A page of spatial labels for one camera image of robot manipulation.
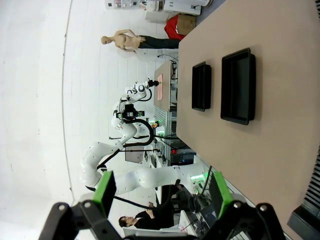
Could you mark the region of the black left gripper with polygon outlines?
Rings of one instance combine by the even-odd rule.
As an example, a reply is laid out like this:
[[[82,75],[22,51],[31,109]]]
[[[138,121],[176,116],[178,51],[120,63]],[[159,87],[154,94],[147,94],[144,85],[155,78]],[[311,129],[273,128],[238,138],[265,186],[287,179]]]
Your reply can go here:
[[[143,117],[145,116],[145,112],[144,111],[137,112],[133,104],[125,104],[123,111],[117,112],[115,114],[115,117],[117,119],[133,119],[136,117],[136,115],[138,117]]]

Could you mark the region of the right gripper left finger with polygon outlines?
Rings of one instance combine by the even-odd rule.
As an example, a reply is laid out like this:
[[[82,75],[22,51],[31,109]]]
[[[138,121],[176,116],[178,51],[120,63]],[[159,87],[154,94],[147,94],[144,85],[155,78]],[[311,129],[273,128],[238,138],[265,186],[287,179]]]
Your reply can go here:
[[[92,199],[52,206],[38,240],[75,240],[82,230],[90,230],[95,240],[122,240],[108,220],[115,193],[114,174],[105,171]]]

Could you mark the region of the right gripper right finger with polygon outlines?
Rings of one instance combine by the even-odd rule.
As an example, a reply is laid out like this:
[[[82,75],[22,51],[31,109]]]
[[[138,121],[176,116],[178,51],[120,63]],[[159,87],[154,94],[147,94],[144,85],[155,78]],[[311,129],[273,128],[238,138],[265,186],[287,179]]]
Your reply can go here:
[[[201,240],[230,240],[244,233],[249,240],[285,240],[285,234],[273,206],[235,199],[221,172],[213,173],[209,185],[216,221]]]

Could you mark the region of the black ESD tray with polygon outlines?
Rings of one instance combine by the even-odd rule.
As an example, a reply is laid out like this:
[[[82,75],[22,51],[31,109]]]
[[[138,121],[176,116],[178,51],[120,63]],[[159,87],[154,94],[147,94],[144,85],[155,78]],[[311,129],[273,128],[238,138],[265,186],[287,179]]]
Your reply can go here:
[[[212,68],[205,61],[192,67],[191,108],[204,112],[211,108]]]
[[[248,47],[221,59],[220,118],[247,126],[255,111],[256,56]]]

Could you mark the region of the pink flat mat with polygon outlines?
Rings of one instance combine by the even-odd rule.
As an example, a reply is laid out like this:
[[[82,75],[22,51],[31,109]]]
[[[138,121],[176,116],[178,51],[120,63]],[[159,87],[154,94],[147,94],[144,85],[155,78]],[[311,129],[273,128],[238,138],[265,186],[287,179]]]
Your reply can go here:
[[[158,86],[157,86],[157,100],[160,101],[163,98],[163,74],[161,73],[157,77]]]

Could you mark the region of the black controller box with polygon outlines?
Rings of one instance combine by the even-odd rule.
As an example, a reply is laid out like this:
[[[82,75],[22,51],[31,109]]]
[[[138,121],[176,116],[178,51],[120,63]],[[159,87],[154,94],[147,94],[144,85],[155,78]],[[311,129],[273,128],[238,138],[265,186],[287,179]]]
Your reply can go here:
[[[172,149],[170,154],[170,165],[184,166],[193,164],[195,155],[196,153],[191,151],[190,148]]]

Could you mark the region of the brown background table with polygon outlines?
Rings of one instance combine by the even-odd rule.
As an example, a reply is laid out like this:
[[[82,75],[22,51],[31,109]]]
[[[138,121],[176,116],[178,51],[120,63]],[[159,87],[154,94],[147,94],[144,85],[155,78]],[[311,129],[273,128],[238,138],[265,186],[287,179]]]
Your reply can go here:
[[[158,90],[154,88],[154,105],[166,112],[177,111],[178,68],[177,61],[167,60],[155,72],[154,79],[162,74],[162,100],[157,100]]]

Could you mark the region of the seated person in black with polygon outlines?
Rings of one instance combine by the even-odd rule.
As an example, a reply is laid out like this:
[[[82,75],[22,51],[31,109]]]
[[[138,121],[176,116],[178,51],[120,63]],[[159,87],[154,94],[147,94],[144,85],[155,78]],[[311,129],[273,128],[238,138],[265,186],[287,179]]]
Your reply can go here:
[[[139,212],[135,217],[121,216],[120,227],[134,226],[137,229],[160,230],[174,225],[175,205],[179,210],[189,211],[190,193],[182,184],[170,185],[166,200],[157,206],[149,204],[148,209]]]

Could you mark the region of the beige mannequin dark trousers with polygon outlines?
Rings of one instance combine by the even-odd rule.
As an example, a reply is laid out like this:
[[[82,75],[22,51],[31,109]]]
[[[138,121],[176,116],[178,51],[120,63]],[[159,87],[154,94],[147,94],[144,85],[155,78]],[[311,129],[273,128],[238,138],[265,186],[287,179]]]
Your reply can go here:
[[[179,48],[180,39],[155,38],[149,35],[136,35],[131,29],[123,29],[115,32],[113,36],[102,36],[102,45],[114,43],[125,52],[136,53],[138,49],[174,50]]]

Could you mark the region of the black slotted board rack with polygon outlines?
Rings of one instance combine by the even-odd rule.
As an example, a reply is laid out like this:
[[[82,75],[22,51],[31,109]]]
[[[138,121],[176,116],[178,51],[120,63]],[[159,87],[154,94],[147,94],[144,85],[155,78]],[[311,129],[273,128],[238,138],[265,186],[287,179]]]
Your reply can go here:
[[[320,240],[320,146],[303,201],[291,213],[287,225],[302,240]]]

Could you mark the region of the red bag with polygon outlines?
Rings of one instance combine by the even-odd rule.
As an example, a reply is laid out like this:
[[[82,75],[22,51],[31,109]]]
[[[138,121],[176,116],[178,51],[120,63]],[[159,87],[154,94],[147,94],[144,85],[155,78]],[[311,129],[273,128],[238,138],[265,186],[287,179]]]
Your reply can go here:
[[[186,36],[178,33],[178,15],[175,15],[166,21],[164,31],[169,39],[182,40]]]

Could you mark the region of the open brown cardboard box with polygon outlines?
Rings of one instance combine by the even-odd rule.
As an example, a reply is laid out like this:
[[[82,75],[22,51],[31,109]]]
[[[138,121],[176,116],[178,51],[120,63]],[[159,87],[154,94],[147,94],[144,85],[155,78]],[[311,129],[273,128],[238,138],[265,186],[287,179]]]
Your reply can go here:
[[[176,30],[180,35],[188,35],[196,27],[196,17],[193,15],[179,14]]]

